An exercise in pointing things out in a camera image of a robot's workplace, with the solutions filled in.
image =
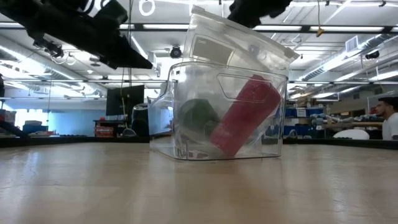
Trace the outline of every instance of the wooden table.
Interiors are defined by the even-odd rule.
[[[148,144],[1,149],[0,223],[398,223],[398,151],[180,162]]]

